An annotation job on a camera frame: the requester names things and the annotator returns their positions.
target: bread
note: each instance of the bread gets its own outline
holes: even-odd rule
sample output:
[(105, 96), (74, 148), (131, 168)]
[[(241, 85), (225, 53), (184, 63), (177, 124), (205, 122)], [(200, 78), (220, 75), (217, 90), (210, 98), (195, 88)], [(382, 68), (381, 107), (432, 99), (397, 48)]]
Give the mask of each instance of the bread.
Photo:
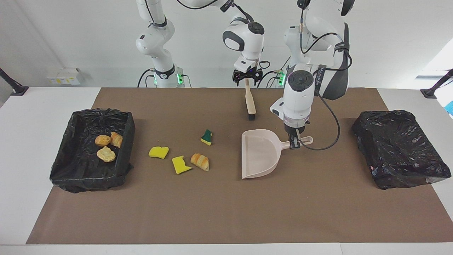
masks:
[(121, 148), (121, 144), (123, 143), (123, 137), (116, 132), (112, 132), (112, 141), (110, 142), (111, 145)]
[(104, 162), (112, 162), (116, 158), (115, 153), (107, 146), (97, 151), (96, 155)]
[(98, 137), (96, 137), (96, 140), (94, 141), (94, 143), (97, 146), (104, 147), (104, 146), (109, 145), (109, 143), (111, 141), (112, 141), (112, 138), (110, 136), (98, 136)]
[(209, 159), (199, 153), (194, 154), (190, 162), (205, 171), (209, 171)]

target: food item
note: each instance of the food item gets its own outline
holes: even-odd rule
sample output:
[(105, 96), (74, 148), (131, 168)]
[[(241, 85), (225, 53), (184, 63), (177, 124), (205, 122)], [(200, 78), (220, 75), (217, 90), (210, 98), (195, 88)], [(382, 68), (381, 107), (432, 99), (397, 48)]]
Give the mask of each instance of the food item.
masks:
[(211, 144), (212, 144), (212, 133), (211, 133), (211, 131), (209, 131), (209, 129), (206, 129), (206, 131), (204, 132), (204, 135), (201, 137), (200, 140), (203, 143), (211, 146)]
[(170, 149), (168, 147), (163, 147), (163, 148), (162, 147), (152, 147), (148, 153), (148, 156), (165, 159), (169, 150)]
[(115, 153), (107, 146), (97, 151), (96, 155), (104, 162), (112, 162), (116, 158)]
[(186, 166), (186, 163), (184, 162), (184, 156), (172, 158), (171, 161), (173, 162), (173, 166), (177, 174), (192, 169), (191, 167)]
[(205, 171), (209, 171), (209, 159), (200, 153), (194, 154), (190, 159), (190, 162)]
[(110, 142), (111, 145), (121, 148), (121, 144), (123, 143), (123, 137), (118, 134), (117, 132), (112, 132), (112, 141)]
[(97, 146), (101, 146), (101, 147), (104, 147), (104, 146), (107, 146), (109, 145), (109, 143), (112, 141), (112, 138), (110, 136), (98, 136), (96, 137), (96, 140), (94, 140), (94, 143), (97, 145)]

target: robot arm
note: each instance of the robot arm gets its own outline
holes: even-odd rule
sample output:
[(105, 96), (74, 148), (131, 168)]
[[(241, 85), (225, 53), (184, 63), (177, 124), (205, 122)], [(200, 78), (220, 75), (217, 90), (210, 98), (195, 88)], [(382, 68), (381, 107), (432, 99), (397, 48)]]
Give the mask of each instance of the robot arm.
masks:
[[(208, 5), (215, 6), (230, 17), (231, 23), (223, 32), (222, 38), (227, 48), (241, 52), (240, 57), (234, 63), (235, 69), (239, 71), (239, 73), (235, 73), (238, 76), (237, 79), (255, 78), (256, 68), (263, 51), (264, 27), (255, 22), (233, 0), (217, 0), (215, 2), (212, 2), (212, 0), (186, 0), (185, 2), (195, 8), (204, 8)], [(252, 69), (254, 70), (252, 77), (248, 77), (246, 74)]]
[(300, 134), (309, 124), (315, 94), (335, 100), (346, 92), (347, 68), (352, 63), (349, 29), (342, 16), (353, 3), (353, 0), (298, 1), (305, 12), (300, 26), (292, 26), (285, 33), (291, 68), (287, 70), (284, 95), (270, 108), (283, 120), (291, 149), (300, 147)]
[(137, 49), (152, 58), (158, 87), (180, 86), (182, 81), (178, 74), (182, 73), (182, 70), (173, 63), (171, 53), (164, 49), (164, 44), (172, 38), (175, 29), (173, 23), (164, 15), (161, 0), (136, 2), (140, 17), (149, 23), (135, 42)]

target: black velcro strap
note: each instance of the black velcro strap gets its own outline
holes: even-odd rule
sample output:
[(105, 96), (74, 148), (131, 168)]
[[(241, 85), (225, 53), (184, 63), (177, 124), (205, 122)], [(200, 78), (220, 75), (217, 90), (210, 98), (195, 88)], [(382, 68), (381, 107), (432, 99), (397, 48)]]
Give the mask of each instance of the black velcro strap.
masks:
[(314, 82), (314, 88), (316, 92), (319, 92), (321, 89), (321, 83), (323, 83), (324, 73), (326, 72), (326, 65), (320, 64), (318, 67), (318, 74), (316, 75), (316, 79)]
[(233, 0), (228, 0), (222, 7), (220, 7), (220, 10), (222, 12), (226, 12), (231, 7), (233, 2), (234, 2)]
[(343, 49), (347, 49), (349, 51), (349, 44), (348, 43), (345, 43), (345, 42), (342, 42), (342, 43), (339, 43), (337, 45), (335, 45), (335, 51), (339, 51), (339, 52), (342, 52)]

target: sponge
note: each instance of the sponge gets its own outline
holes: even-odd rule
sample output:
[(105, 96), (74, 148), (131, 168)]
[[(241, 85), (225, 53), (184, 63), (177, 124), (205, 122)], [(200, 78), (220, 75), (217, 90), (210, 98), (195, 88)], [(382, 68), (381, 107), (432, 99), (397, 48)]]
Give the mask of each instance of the sponge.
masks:
[(149, 151), (148, 155), (150, 157), (158, 157), (161, 159), (165, 159), (169, 150), (170, 149), (168, 147), (163, 147), (163, 148), (162, 147), (152, 147), (151, 150)]
[(171, 159), (171, 161), (173, 161), (173, 166), (177, 174), (192, 169), (191, 167), (186, 166), (186, 163), (184, 162), (184, 156), (174, 157)]
[(206, 131), (204, 132), (204, 135), (201, 137), (200, 141), (202, 141), (203, 143), (211, 146), (212, 144), (212, 133), (211, 131), (209, 131), (209, 129), (206, 129)]

